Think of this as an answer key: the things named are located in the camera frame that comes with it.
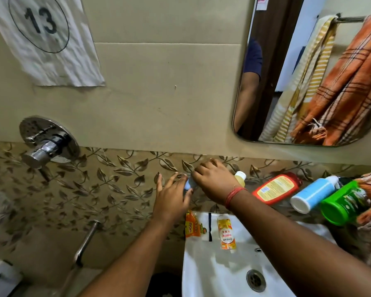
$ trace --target hand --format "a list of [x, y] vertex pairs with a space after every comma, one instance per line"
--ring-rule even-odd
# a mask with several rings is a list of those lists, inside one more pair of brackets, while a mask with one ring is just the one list
[[201, 163], [191, 176], [208, 198], [222, 205], [228, 194], [236, 186], [240, 186], [234, 175], [217, 159], [211, 158], [210, 161]]
[[193, 193], [193, 190], [189, 189], [183, 200], [183, 191], [187, 182], [187, 176], [184, 175], [180, 180], [173, 183], [177, 174], [176, 172], [172, 175], [164, 188], [162, 188], [161, 174], [159, 174], [157, 181], [157, 197], [155, 199], [152, 220], [164, 223], [168, 227], [172, 227], [186, 213]]

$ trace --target blue sleeve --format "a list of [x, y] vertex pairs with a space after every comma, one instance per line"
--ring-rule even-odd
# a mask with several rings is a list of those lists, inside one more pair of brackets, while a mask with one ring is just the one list
[[252, 38], [250, 38], [249, 45], [247, 47], [246, 57], [244, 59], [243, 73], [253, 72], [258, 74], [261, 78], [262, 69], [262, 50], [260, 44]]

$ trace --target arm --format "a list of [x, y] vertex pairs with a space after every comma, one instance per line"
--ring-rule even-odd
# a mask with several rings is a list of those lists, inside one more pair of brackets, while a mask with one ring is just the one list
[[[226, 167], [214, 159], [197, 167], [192, 177], [219, 204], [239, 186]], [[371, 296], [371, 268], [338, 246], [246, 191], [233, 197], [230, 210], [297, 296]]]
[[256, 99], [256, 92], [259, 84], [259, 75], [253, 72], [243, 73], [241, 88], [236, 101], [234, 116], [234, 131], [238, 132]]
[[79, 297], [143, 297], [146, 295], [150, 278], [163, 241], [173, 224], [180, 220], [188, 209], [192, 195], [190, 189], [183, 200], [187, 177], [183, 176], [173, 184], [177, 173], [162, 189], [162, 176], [157, 181], [157, 197], [153, 216], [140, 236], [129, 248]]

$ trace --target white sink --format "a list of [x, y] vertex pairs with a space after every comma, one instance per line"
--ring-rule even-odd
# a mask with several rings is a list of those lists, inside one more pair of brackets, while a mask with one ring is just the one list
[[[295, 296], [237, 217], [228, 215], [237, 245], [236, 251], [231, 253], [220, 248], [217, 227], [219, 214], [212, 214], [212, 242], [209, 242], [208, 213], [195, 214], [207, 233], [199, 238], [186, 239], [182, 281], [184, 297]], [[300, 224], [335, 244], [325, 226]], [[266, 282], [263, 292], [258, 293], [248, 285], [246, 275], [249, 270], [257, 270], [263, 275], [262, 281], [265, 279]]]

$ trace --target orange cloth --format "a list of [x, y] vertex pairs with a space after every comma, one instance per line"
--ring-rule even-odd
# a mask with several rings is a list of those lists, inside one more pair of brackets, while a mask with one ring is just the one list
[[[312, 98], [292, 132], [296, 142], [332, 146], [357, 139], [371, 110], [371, 16]], [[320, 127], [309, 131], [316, 119]]]

